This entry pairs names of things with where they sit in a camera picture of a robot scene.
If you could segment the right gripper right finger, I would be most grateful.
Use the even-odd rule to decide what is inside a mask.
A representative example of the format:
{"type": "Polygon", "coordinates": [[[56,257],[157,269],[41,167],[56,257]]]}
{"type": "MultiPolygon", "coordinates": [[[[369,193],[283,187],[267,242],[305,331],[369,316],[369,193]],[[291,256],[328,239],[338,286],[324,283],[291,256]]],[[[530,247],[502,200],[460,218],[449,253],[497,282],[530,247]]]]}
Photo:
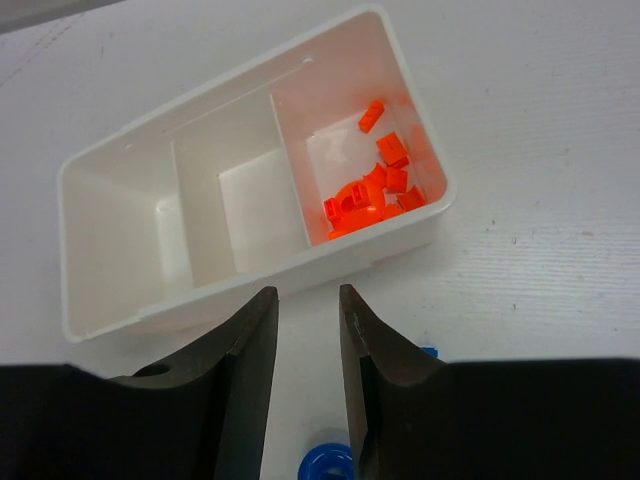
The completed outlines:
{"type": "Polygon", "coordinates": [[[341,360],[359,479],[446,479],[445,364],[382,321],[356,289],[339,289],[341,360]]]}

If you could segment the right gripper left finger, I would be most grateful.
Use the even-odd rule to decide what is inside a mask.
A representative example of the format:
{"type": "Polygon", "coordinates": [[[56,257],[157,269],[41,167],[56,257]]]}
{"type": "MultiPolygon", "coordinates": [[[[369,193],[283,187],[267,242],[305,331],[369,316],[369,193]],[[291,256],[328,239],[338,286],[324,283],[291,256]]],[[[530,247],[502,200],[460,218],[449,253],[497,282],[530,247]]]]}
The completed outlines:
{"type": "Polygon", "coordinates": [[[173,354],[116,383],[193,425],[193,479],[256,479],[260,475],[273,383],[278,291],[261,289],[228,320],[173,354]]]}

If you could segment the large orange round lego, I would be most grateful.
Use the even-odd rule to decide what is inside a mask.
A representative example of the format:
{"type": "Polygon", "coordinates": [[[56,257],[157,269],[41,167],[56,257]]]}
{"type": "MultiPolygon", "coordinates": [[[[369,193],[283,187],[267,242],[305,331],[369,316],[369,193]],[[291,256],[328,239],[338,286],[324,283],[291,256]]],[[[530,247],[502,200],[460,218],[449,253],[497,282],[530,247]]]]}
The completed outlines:
{"type": "Polygon", "coordinates": [[[386,174],[386,168],[377,163],[370,173],[347,183],[336,195],[324,200],[324,213],[332,227],[330,240],[383,220],[387,206],[386,174]]]}

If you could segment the small orange lego brick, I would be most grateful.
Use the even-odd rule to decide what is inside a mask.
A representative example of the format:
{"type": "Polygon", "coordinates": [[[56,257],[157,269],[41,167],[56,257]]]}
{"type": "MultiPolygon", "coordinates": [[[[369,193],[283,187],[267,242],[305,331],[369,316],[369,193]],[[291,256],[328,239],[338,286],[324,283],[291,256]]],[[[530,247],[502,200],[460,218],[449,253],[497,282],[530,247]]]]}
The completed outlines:
{"type": "Polygon", "coordinates": [[[410,212],[427,204],[426,197],[416,185],[398,194],[396,199],[403,212],[410,212]]]}

